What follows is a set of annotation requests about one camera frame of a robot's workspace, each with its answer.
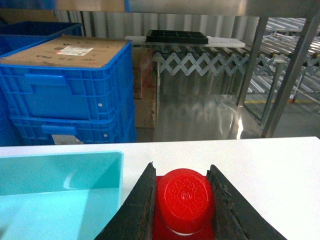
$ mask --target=metal shelf leg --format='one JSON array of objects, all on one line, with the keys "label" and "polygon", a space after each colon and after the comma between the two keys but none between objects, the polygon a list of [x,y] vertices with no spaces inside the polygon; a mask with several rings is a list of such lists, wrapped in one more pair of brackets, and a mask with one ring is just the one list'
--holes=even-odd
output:
[{"label": "metal shelf leg", "polygon": [[250,58],[247,63],[247,68],[241,83],[239,97],[236,102],[238,106],[243,106],[245,104],[250,81],[251,81],[253,72],[255,70],[255,67],[257,65],[258,53],[260,50],[262,39],[264,37],[267,23],[268,23],[268,17],[260,17],[258,26],[256,27],[255,35],[254,35],[254,40],[253,40],[253,44],[250,52]]},{"label": "metal shelf leg", "polygon": [[267,118],[262,138],[270,138],[273,136],[280,117],[285,109],[286,103],[291,94],[292,88],[300,73],[301,67],[306,60],[306,55],[314,36],[317,33],[320,24],[320,11],[313,17],[307,18],[303,26],[300,38],[296,44],[293,56],[284,75],[282,84],[272,106],[271,112]]}]

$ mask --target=stacked blue crates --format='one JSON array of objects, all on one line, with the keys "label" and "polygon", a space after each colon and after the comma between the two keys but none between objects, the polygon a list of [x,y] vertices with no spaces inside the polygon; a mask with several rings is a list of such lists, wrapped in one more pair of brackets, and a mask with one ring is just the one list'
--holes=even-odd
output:
[{"label": "stacked blue crates", "polygon": [[23,144],[21,136],[9,119],[8,103],[0,91],[0,147],[20,146]]},{"label": "stacked blue crates", "polygon": [[52,135],[85,144],[135,142],[133,78],[131,42],[102,68],[0,64],[10,119],[27,145],[54,144]]}]

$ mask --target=cardboard lid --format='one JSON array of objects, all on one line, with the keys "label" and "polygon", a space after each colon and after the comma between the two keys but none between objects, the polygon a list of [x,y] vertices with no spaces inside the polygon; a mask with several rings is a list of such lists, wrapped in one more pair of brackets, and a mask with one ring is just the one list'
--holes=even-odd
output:
[{"label": "cardboard lid", "polygon": [[102,68],[128,43],[127,40],[63,35],[0,59],[2,64]]}]

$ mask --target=teal plastic tray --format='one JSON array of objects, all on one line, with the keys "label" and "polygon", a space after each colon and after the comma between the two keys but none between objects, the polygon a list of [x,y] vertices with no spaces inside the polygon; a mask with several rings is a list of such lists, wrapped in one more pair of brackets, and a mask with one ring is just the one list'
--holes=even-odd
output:
[{"label": "teal plastic tray", "polygon": [[1,240],[93,240],[121,204],[120,151],[0,158]]}]

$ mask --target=cardboard box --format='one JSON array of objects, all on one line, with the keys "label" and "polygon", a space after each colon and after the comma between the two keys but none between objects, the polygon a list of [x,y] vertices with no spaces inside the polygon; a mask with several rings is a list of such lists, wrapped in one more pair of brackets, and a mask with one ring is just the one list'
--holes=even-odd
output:
[{"label": "cardboard box", "polygon": [[145,89],[154,87],[153,51],[151,48],[135,47],[132,50],[134,74],[134,98],[141,99]]},{"label": "cardboard box", "polygon": [[135,99],[142,99],[147,88],[154,88],[155,77],[152,71],[152,65],[150,65],[150,70],[147,71],[146,75],[142,79],[142,85],[140,87],[133,87],[133,94]]},{"label": "cardboard box", "polygon": [[102,68],[128,43],[95,37],[63,35],[0,59],[2,64]]},{"label": "cardboard box", "polygon": [[156,88],[147,88],[142,99],[135,99],[135,127],[155,128],[157,124]]}]

